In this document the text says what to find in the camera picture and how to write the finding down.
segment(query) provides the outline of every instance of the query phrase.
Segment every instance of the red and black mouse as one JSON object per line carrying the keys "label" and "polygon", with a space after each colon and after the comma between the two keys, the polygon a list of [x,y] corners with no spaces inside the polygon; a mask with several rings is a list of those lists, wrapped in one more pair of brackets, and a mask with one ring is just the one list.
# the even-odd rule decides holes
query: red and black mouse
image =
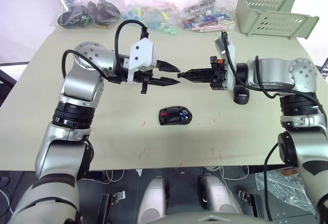
{"label": "red and black mouse", "polygon": [[193,115],[183,106],[173,106],[161,109],[158,120],[163,125],[187,125],[191,122]]}

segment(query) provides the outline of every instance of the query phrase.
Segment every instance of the green plastic basket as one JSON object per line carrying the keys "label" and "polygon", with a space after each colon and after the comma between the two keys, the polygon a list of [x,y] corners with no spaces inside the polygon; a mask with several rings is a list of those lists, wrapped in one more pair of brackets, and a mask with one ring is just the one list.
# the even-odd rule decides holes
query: green plastic basket
{"label": "green plastic basket", "polygon": [[308,38],[319,17],[290,13],[295,0],[238,0],[240,31],[251,34]]}

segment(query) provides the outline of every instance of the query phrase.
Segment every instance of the table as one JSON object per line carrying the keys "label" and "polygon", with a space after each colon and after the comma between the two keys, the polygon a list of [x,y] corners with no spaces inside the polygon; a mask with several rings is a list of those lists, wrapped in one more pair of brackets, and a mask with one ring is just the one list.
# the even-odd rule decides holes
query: table
{"label": "table", "polygon": [[[58,102],[63,83],[62,53],[91,40],[114,48],[115,29],[56,29],[34,55],[3,106],[0,108],[0,170],[33,170],[34,161],[48,122]],[[119,51],[129,54],[139,38],[138,27],[124,27]],[[219,33],[181,32],[178,36],[150,32],[159,60],[181,71],[209,68],[209,59],[218,55],[214,39]],[[236,61],[255,55],[293,60],[309,58],[298,40],[229,32],[236,47]],[[175,73],[154,71],[155,77],[176,78]],[[317,95],[328,108],[328,85],[318,77]],[[277,142],[280,126],[279,99],[251,91],[247,105],[233,102],[233,93],[213,91],[209,84],[181,79],[169,87],[106,83],[92,124],[90,141],[95,150],[91,170],[191,167],[210,165],[260,165]],[[158,111],[185,106],[193,113],[187,126],[160,126]],[[282,163],[278,150],[271,164]]]}

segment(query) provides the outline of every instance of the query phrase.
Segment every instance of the black computer mouse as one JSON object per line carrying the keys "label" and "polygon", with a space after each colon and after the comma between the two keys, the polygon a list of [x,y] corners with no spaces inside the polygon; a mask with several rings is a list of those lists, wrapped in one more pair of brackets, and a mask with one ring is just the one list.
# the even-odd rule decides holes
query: black computer mouse
{"label": "black computer mouse", "polygon": [[245,105],[250,99],[250,91],[242,85],[234,87],[234,102],[239,105]]}
{"label": "black computer mouse", "polygon": [[187,125],[191,122],[193,115],[183,106],[173,106],[161,109],[158,120],[162,125]]}

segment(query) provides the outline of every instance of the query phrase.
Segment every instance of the plastic bag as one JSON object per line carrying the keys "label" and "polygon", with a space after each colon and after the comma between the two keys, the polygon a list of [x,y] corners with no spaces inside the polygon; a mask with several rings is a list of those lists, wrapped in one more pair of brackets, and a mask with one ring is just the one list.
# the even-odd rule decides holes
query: plastic bag
{"label": "plastic bag", "polygon": [[63,28],[84,28],[91,25],[108,28],[120,19],[121,13],[115,5],[118,4],[117,1],[119,0],[64,0],[66,8],[63,7],[57,24]]}
{"label": "plastic bag", "polygon": [[138,20],[149,29],[171,35],[178,34],[180,23],[179,10],[173,3],[153,0],[132,1],[127,5],[123,19]]}
{"label": "plastic bag", "polygon": [[232,30],[235,0],[189,0],[181,10],[184,29],[197,32]]}
{"label": "plastic bag", "polygon": [[[255,174],[255,182],[258,190],[264,190],[264,174]],[[299,207],[315,214],[298,174],[283,176],[277,170],[268,171],[268,190],[285,203]]]}

